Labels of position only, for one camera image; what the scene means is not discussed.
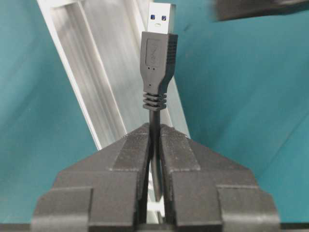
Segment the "black cable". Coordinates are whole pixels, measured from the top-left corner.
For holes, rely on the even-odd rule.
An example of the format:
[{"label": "black cable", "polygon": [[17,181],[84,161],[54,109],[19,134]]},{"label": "black cable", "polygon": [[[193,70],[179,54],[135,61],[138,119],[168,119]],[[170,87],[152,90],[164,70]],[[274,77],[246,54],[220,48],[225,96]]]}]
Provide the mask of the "black cable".
[{"label": "black cable", "polygon": [[159,137],[160,137],[160,111],[149,111],[149,134],[151,141],[151,174],[154,186],[155,200],[158,202],[162,197],[162,174],[159,154]]}]

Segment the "black object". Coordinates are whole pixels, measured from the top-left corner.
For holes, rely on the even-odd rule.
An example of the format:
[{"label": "black object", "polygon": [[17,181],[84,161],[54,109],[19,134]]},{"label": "black object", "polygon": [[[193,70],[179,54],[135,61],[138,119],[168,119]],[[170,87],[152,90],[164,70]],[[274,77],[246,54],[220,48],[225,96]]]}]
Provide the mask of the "black object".
[{"label": "black object", "polygon": [[216,0],[218,20],[285,15],[309,9],[309,0]]},{"label": "black object", "polygon": [[32,231],[280,231],[274,202],[251,171],[165,125],[159,148],[167,225],[143,226],[149,145],[145,124],[61,171],[38,200]]},{"label": "black object", "polygon": [[178,35],[175,34],[144,31],[141,37],[140,73],[145,92],[143,107],[149,110],[151,172],[156,201],[162,196],[159,157],[160,111],[166,108],[165,93],[175,72],[177,41]]}]

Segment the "metal surface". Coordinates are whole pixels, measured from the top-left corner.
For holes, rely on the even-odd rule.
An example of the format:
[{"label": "metal surface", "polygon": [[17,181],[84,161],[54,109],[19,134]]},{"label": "metal surface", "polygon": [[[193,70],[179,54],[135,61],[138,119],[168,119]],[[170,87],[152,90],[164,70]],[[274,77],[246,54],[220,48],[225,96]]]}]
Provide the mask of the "metal surface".
[{"label": "metal surface", "polygon": [[[148,0],[38,0],[98,149],[148,121],[140,36]],[[162,122],[188,134],[175,81]]]}]

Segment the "ribbed strain relief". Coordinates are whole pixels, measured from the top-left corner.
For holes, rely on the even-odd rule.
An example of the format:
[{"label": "ribbed strain relief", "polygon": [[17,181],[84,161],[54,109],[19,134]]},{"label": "ribbed strain relief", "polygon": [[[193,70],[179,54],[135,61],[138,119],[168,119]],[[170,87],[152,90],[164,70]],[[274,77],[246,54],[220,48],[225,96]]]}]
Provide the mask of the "ribbed strain relief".
[{"label": "ribbed strain relief", "polygon": [[166,94],[154,95],[150,93],[145,93],[144,95],[144,105],[143,107],[152,111],[160,111],[166,108]]}]

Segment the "teal background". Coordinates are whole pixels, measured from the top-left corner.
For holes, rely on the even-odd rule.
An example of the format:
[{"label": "teal background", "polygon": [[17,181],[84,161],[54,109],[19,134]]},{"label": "teal background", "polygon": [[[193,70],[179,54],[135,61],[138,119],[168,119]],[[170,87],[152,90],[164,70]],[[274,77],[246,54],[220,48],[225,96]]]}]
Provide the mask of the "teal background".
[{"label": "teal background", "polygon": [[35,0],[0,1],[0,223],[96,147]]},{"label": "teal background", "polygon": [[309,12],[215,22],[177,4],[176,83],[191,137],[253,170],[285,222],[309,221]]},{"label": "teal background", "polygon": [[[283,221],[309,221],[309,13],[219,23],[210,0],[169,2],[191,137],[251,168]],[[29,222],[96,148],[36,1],[2,0],[0,36],[0,222]]]}]

